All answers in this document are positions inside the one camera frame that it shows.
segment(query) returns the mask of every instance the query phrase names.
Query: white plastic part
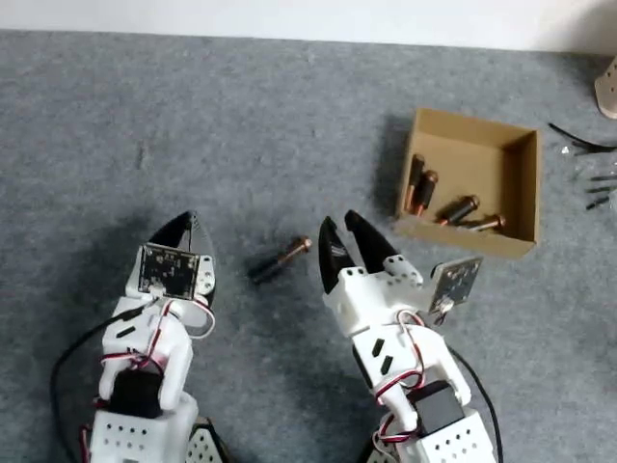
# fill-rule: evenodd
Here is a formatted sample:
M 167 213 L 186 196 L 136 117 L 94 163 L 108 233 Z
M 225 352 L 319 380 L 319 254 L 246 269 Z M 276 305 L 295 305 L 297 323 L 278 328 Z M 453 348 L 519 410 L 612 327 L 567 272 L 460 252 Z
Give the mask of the white plastic part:
M 596 79 L 596 97 L 600 111 L 608 118 L 617 119 L 617 58 Z
M 403 256 L 386 259 L 384 267 L 385 271 L 373 274 L 363 267 L 345 268 L 338 274 L 338 284 L 324 295 L 345 337 L 369 326 L 394 323 L 403 309 L 428 312 L 435 289 L 422 287 L 416 268 Z
M 186 463 L 223 463 L 223 458 L 212 439 L 209 429 L 198 428 L 186 450 Z
M 493 444 L 478 412 L 430 436 L 397 445 L 401 463 L 495 463 Z
M 197 402 L 186 393 L 174 410 L 153 420 L 99 410 L 94 416 L 91 462 L 182 463 L 197 415 Z
M 161 319 L 162 307 L 166 302 L 167 300 L 161 300 L 132 320 L 118 321 L 110 325 L 103 335 L 104 354 L 147 352 Z M 114 315 L 142 304 L 143 301 L 122 297 L 114 310 Z M 134 328 L 132 332 L 122 335 L 132 328 Z M 162 364 L 165 370 L 159 391 L 159 403 L 163 410 L 173 410 L 178 404 L 193 360 L 193 346 L 184 325 L 174 316 L 168 314 L 163 317 L 160 328 L 161 334 L 152 353 L 152 358 Z M 98 393 L 102 399 L 109 400 L 114 390 L 116 376 L 130 365 L 129 360 L 111 360 L 105 363 L 98 383 Z

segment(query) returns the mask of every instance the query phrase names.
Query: red wire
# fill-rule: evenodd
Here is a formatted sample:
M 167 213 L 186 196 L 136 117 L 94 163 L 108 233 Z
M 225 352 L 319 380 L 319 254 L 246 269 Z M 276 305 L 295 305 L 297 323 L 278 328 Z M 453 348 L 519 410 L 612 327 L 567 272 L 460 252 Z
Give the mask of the red wire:
M 86 442 L 88 431 L 90 430 L 91 428 L 86 424 L 79 426 L 79 449 L 81 451 L 81 461 L 83 463 L 90 462 L 90 452 L 88 450 L 88 443 Z

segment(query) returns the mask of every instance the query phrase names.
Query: black wire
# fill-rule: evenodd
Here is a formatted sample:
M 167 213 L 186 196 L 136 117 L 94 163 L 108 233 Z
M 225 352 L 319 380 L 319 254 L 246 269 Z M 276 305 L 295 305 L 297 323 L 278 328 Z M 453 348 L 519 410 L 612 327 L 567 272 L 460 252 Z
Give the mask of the black wire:
M 450 354 L 452 354 L 452 356 L 456 360 L 458 360 L 463 365 L 463 367 L 467 369 L 467 371 L 473 378 L 475 385 L 478 387 L 478 390 L 480 390 L 482 397 L 484 397 L 486 404 L 489 406 L 489 412 L 491 412 L 491 420 L 493 421 L 493 428 L 495 430 L 495 441 L 496 441 L 496 447 L 497 447 L 497 463 L 503 463 L 503 445 L 501 443 L 501 431 L 499 430 L 499 421 L 497 420 L 497 413 L 495 411 L 495 406 L 493 405 L 493 402 L 491 401 L 491 398 L 489 397 L 489 393 L 486 392 L 486 389 L 484 389 L 484 386 L 482 385 L 482 381 L 480 381 L 480 377 L 473 370 L 473 368 L 467 362 L 467 360 L 465 360 L 461 356 L 461 354 L 459 354 L 452 347 L 448 346 L 447 349 L 450 351 Z
M 147 304 L 141 307 L 138 307 L 136 309 L 131 309 L 131 310 L 119 313 L 118 315 L 112 316 L 108 320 L 103 321 L 102 323 L 96 325 L 95 327 L 93 327 L 92 330 L 83 334 L 78 340 L 76 340 L 73 344 L 71 344 L 70 347 L 67 350 L 65 350 L 65 352 L 63 352 L 60 358 L 56 361 L 54 368 L 51 370 L 51 376 L 49 378 L 49 394 L 51 396 L 51 413 L 53 416 L 54 426 L 56 428 L 56 434 L 58 436 L 58 439 L 60 440 L 60 443 L 62 444 L 62 447 L 65 451 L 65 454 L 68 460 L 70 460 L 72 463 L 78 463 L 78 460 L 75 457 L 75 454 L 73 453 L 73 451 L 70 449 L 70 444 L 68 443 L 67 436 L 65 435 L 63 421 L 60 415 L 60 404 L 58 401 L 58 374 L 60 373 L 60 368 L 79 347 L 81 347 L 87 340 L 89 340 L 91 337 L 96 335 L 98 332 L 104 330 L 109 325 L 116 323 L 119 320 L 128 321 L 132 318 L 135 318 L 136 316 L 139 316 L 144 311 L 144 309 L 148 307 L 150 304 L 151 302 L 148 302 Z
M 592 143 L 592 142 L 588 142 L 587 140 L 583 140 L 580 137 L 577 137 L 576 135 L 573 135 L 572 133 L 564 130 L 563 128 L 555 125 L 554 123 L 549 123 L 549 127 L 552 128 L 555 132 L 558 132 L 562 135 L 565 135 L 566 137 L 572 138 L 573 140 L 577 141 L 578 143 L 574 144 L 578 147 L 583 147 L 588 149 L 590 152 L 596 153 L 596 152 L 611 152 L 611 151 L 615 151 L 617 150 L 617 147 L 612 147 L 609 145 L 599 145 L 597 143 Z

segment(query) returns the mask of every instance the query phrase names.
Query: cardboard box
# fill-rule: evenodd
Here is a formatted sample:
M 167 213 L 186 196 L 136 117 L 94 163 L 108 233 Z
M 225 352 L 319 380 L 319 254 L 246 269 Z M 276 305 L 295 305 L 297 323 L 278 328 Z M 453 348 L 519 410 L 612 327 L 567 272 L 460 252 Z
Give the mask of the cardboard box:
M 424 156 L 425 169 L 439 174 L 421 219 L 404 210 L 414 153 Z M 402 172 L 395 230 L 480 253 L 520 258 L 539 239 L 541 157 L 537 130 L 419 109 Z M 503 230 L 468 231 L 435 223 L 441 209 L 466 195 L 476 195 L 480 207 L 465 220 L 500 213 L 506 219 Z

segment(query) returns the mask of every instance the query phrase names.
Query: cylindrical battery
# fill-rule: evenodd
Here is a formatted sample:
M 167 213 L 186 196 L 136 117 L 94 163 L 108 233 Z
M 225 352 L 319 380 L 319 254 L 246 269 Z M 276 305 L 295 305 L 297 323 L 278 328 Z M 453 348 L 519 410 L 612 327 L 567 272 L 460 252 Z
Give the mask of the cylindrical battery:
M 420 184 L 414 193 L 414 204 L 416 205 L 416 215 L 422 215 L 422 212 L 428 208 L 433 198 L 435 185 L 439 181 L 439 176 L 435 171 L 426 171 L 420 180 Z
M 413 212 L 414 210 L 414 191 L 416 190 L 420 179 L 422 177 L 422 170 L 424 169 L 424 156 L 421 154 L 414 154 L 412 158 L 412 168 L 409 172 L 409 184 L 407 186 L 407 193 L 405 195 L 405 210 Z
M 480 206 L 480 199 L 475 196 L 465 196 L 461 201 L 451 204 L 442 212 L 441 225 L 455 225 L 464 217 L 467 217 Z

